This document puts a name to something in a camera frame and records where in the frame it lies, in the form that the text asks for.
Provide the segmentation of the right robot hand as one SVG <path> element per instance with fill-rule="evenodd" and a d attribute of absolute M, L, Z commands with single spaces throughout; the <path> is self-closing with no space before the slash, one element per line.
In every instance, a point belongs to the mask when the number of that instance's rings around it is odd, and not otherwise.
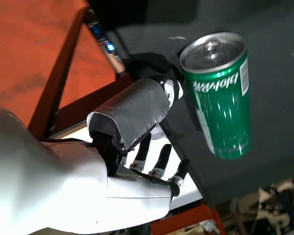
<path fill-rule="evenodd" d="M 87 116 L 92 142 L 34 137 L 0 108 L 0 235 L 45 228 L 80 235 L 164 217 L 180 194 L 189 160 L 167 180 L 172 146 L 143 172 L 151 131 L 183 96 L 176 80 L 140 79 Z"/>

